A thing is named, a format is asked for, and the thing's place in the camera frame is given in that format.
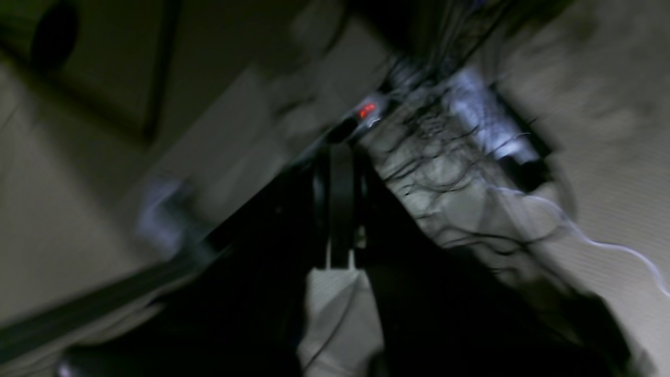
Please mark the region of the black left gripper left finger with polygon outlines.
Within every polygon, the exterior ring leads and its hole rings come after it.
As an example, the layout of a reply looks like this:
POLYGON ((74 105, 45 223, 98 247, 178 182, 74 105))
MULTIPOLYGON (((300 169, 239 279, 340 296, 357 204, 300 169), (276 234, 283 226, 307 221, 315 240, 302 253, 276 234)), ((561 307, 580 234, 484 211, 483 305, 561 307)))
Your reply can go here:
POLYGON ((302 376, 307 277, 327 264, 332 162, 274 179, 207 237, 221 250, 122 336, 65 351, 59 376, 302 376))

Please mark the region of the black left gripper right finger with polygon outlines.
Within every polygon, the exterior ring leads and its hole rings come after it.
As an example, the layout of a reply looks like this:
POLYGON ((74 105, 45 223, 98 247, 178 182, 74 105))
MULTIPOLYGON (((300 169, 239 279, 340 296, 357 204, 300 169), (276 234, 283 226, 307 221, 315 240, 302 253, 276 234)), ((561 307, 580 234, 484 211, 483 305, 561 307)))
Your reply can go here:
POLYGON ((365 272, 384 349, 373 376, 624 376, 631 346, 605 301, 565 294, 551 325, 471 248, 440 248, 361 159, 365 272))

